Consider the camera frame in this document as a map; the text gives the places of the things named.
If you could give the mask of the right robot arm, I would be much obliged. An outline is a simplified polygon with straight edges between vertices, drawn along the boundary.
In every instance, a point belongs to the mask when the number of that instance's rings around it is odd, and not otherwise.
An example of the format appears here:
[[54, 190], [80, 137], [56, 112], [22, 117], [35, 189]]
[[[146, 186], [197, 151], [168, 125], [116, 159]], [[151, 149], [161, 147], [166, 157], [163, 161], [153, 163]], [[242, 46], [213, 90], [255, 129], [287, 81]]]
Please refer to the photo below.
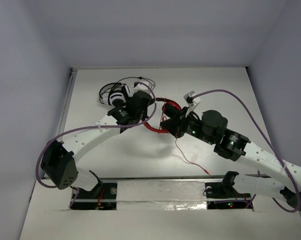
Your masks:
[[266, 177], [254, 177], [228, 171], [221, 182], [206, 184], [205, 195], [210, 199], [230, 199], [245, 195], [262, 195], [285, 201], [301, 212], [301, 167], [285, 161], [280, 163], [274, 154], [262, 149], [248, 137], [227, 128], [228, 120], [216, 110], [198, 116], [187, 107], [168, 106], [168, 117], [160, 126], [176, 138], [188, 134], [209, 145], [220, 157], [247, 165]]

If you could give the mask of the red black headphones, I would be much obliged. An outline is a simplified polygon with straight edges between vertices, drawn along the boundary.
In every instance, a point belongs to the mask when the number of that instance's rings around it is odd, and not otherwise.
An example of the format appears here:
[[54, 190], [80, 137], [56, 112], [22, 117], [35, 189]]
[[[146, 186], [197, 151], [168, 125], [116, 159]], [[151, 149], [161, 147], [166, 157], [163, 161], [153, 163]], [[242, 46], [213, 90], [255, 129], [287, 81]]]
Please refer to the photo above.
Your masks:
[[[182, 109], [181, 106], [168, 98], [157, 97], [157, 102], [163, 102], [163, 106], [161, 108], [161, 117], [160, 122], [167, 120], [168, 118], [175, 117], [177, 113]], [[157, 134], [168, 134], [169, 132], [163, 127], [159, 126], [158, 128], [152, 127], [149, 123], [143, 124], [148, 130], [155, 132]]]

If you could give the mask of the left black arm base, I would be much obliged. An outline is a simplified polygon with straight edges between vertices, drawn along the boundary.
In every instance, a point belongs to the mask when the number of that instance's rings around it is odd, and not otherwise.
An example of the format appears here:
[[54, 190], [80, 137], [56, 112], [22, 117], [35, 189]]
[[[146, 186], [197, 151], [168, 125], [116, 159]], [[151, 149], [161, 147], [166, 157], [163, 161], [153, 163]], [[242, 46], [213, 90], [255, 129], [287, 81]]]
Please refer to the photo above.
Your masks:
[[71, 210], [116, 210], [118, 183], [116, 181], [104, 182], [93, 171], [89, 172], [97, 180], [97, 185], [91, 191], [72, 187], [69, 208]]

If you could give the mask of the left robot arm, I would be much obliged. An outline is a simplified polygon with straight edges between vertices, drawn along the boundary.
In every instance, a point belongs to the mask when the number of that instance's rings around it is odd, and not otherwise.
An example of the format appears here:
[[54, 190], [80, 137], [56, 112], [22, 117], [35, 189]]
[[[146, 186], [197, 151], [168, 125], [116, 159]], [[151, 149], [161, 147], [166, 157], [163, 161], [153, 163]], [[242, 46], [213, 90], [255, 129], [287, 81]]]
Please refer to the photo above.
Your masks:
[[109, 110], [95, 125], [49, 144], [43, 153], [41, 169], [59, 190], [79, 188], [90, 197], [97, 197], [102, 191], [101, 180], [93, 171], [79, 169], [76, 164], [101, 143], [137, 126], [153, 103], [149, 93], [135, 92], [128, 102]]

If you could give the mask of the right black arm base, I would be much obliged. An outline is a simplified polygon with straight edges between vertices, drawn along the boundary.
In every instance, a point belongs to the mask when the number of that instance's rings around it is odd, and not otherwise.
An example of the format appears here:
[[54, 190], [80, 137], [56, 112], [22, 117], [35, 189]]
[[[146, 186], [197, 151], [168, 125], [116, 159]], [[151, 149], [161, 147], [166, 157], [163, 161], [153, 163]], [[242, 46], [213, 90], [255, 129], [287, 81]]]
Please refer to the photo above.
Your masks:
[[205, 183], [202, 195], [207, 199], [208, 210], [254, 209], [252, 195], [234, 189], [238, 175], [238, 172], [228, 171], [221, 181]]

